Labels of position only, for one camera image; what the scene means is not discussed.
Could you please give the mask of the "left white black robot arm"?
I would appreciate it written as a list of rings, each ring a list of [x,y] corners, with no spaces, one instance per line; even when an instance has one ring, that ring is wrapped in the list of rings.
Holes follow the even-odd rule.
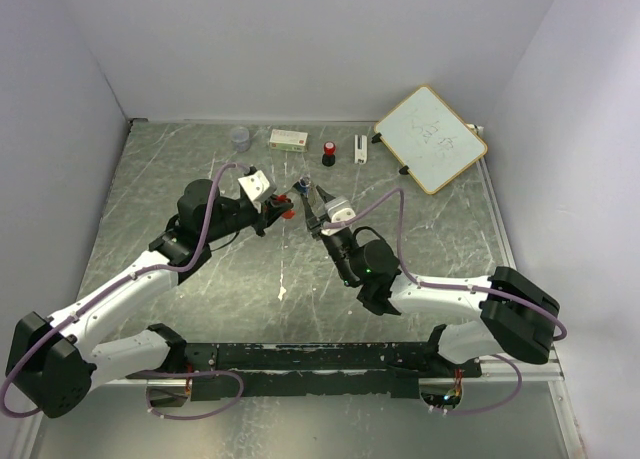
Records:
[[[189,183],[164,232],[127,269],[47,317],[24,316],[14,330],[1,390],[15,386],[37,411],[57,418],[112,380],[146,370],[165,378],[181,374],[186,342],[163,324],[121,340],[105,338],[145,302],[194,274],[211,258],[212,242],[234,240],[245,228],[263,235],[293,209],[287,196],[255,174],[241,178],[239,187],[232,199],[208,179]]]

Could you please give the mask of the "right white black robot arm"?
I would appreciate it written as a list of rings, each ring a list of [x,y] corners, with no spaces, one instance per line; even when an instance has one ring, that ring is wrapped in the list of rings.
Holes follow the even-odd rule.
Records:
[[[399,245],[380,235],[361,244],[351,225],[360,220],[350,202],[317,191],[322,211],[301,198],[307,229],[322,242],[343,284],[381,316],[413,313],[450,314],[460,325],[436,327],[424,353],[426,369],[448,375],[458,364],[505,353],[524,363],[548,362],[555,341],[566,335],[559,303],[519,271],[499,266],[488,276],[440,278],[408,272]]]

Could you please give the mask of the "red black stamp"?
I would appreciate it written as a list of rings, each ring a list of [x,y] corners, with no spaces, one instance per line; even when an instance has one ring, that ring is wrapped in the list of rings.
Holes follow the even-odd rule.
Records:
[[[332,167],[335,164],[336,145],[333,141],[327,141],[323,145],[322,164],[325,167]]]

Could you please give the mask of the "white red cardboard box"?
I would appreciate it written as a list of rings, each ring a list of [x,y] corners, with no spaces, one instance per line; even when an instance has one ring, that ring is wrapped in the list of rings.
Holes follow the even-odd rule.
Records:
[[[285,152],[306,152],[308,134],[306,132],[273,129],[269,138],[271,149]]]

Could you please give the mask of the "white black small device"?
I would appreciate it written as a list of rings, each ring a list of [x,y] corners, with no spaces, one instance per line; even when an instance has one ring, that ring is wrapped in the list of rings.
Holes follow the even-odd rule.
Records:
[[[365,164],[368,160],[368,140],[366,135],[354,136],[354,163]]]

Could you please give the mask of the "clear plastic cup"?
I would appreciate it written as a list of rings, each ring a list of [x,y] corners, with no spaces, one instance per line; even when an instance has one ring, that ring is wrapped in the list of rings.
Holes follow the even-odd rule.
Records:
[[[234,127],[230,131],[230,140],[236,152],[246,152],[251,147],[251,135],[248,128],[244,126]]]

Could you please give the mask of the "small whiteboard wooden frame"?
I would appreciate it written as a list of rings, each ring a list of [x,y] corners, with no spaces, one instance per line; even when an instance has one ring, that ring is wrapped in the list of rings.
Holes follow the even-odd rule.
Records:
[[[480,135],[428,85],[417,88],[374,126],[406,173],[434,195],[488,152]]]

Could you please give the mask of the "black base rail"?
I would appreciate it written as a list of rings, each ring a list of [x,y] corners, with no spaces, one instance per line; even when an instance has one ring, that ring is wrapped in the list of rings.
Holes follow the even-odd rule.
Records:
[[[436,357],[426,342],[373,343],[189,343],[183,371],[222,370],[238,374],[245,397],[381,394],[420,396],[421,380],[446,383],[460,370],[478,378],[477,359],[461,365]]]

